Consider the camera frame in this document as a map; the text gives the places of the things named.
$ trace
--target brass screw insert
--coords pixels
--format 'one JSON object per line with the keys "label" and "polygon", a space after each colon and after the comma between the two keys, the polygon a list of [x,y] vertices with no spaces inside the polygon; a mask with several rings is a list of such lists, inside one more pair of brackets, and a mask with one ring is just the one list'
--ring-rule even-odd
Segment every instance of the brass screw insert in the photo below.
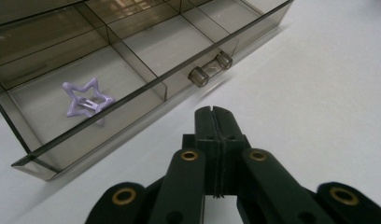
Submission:
{"label": "brass screw insert", "polygon": [[195,151],[184,151],[181,153],[181,158],[184,161],[196,161],[199,158],[199,154]]}
{"label": "brass screw insert", "polygon": [[249,157],[254,161],[265,161],[267,158],[266,154],[257,150],[251,151]]}
{"label": "brass screw insert", "polygon": [[338,201],[339,203],[344,203],[346,205],[354,206],[360,203],[359,198],[347,189],[331,188],[330,195],[333,197],[334,200]]}
{"label": "brass screw insert", "polygon": [[130,189],[130,188],[119,189],[112,196],[112,203],[116,205],[125,205],[134,201],[135,196],[136,196],[136,192],[134,189]]}

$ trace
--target lavender plastic star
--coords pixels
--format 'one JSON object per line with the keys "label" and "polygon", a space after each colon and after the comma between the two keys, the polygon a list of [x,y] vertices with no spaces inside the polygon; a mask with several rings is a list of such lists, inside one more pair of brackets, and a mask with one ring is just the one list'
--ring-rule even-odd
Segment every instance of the lavender plastic star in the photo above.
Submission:
{"label": "lavender plastic star", "polygon": [[[90,101],[84,97],[81,96],[76,96],[74,94],[74,91],[80,91],[80,92],[85,92],[88,89],[93,87],[93,93],[96,98],[99,98],[103,100],[101,104],[97,104],[93,101]],[[109,105],[112,105],[115,102],[115,99],[113,97],[107,96],[102,94],[99,89],[98,89],[98,81],[97,78],[92,78],[91,81],[89,81],[85,86],[79,87],[77,85],[74,85],[69,82],[63,83],[63,89],[66,91],[66,93],[69,95],[69,97],[72,99],[71,105],[68,108],[68,111],[66,113],[66,116],[68,118],[74,117],[74,116],[79,116],[79,115],[85,115],[88,118],[92,117],[93,115],[99,113],[102,111],[104,108],[106,108]],[[88,109],[77,109],[77,105],[83,105],[86,106],[92,110],[94,110],[94,114],[88,110]],[[97,121],[98,124],[102,124],[103,121],[99,119]]]}

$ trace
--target purple star-shaped object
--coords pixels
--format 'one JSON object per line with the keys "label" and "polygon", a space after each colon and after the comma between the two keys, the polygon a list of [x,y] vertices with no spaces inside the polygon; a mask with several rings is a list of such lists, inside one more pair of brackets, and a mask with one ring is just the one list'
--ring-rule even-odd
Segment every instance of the purple star-shaped object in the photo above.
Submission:
{"label": "purple star-shaped object", "polygon": [[[91,100],[88,100],[81,96],[76,96],[74,94],[74,91],[80,91],[80,92],[86,92],[88,89],[93,87],[93,93],[96,98],[99,98],[103,100],[101,104],[97,104]],[[115,99],[113,97],[107,96],[102,94],[98,89],[98,81],[97,78],[92,78],[85,86],[79,87],[77,85],[74,85],[69,82],[63,83],[63,89],[66,91],[66,93],[69,95],[69,97],[72,99],[71,105],[68,108],[68,111],[66,113],[66,116],[68,118],[79,116],[79,115],[86,115],[88,118],[91,116],[97,114],[98,112],[102,111],[104,108],[106,108],[109,105],[112,105],[115,102]],[[92,110],[94,110],[94,114],[88,110],[88,109],[77,109],[77,105],[83,105],[85,107],[88,107]],[[103,124],[103,121],[99,119],[97,121],[98,124]]]}

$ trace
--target white table surface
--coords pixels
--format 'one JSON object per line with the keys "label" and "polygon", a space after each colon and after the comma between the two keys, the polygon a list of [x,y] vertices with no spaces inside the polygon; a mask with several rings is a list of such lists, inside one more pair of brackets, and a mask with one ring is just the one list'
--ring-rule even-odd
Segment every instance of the white table surface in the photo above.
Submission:
{"label": "white table surface", "polygon": [[[231,110],[304,187],[338,181],[381,205],[381,0],[298,0],[275,34],[91,168],[49,182],[10,167],[25,153],[0,114],[0,223],[83,223],[111,186],[151,184],[205,105]],[[235,198],[207,198],[205,223],[241,223]]]}

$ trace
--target clear plastic organizer box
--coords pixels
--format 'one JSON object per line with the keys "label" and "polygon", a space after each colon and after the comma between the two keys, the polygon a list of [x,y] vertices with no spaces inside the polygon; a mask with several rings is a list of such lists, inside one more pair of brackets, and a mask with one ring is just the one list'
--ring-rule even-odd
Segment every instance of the clear plastic organizer box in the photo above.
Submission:
{"label": "clear plastic organizer box", "polygon": [[[41,179],[110,141],[181,90],[232,64],[274,29],[285,0],[0,1],[0,111],[26,156],[12,166]],[[93,78],[115,99],[68,118],[64,83]],[[92,90],[74,91],[97,105]],[[84,104],[75,110],[89,110]]]}

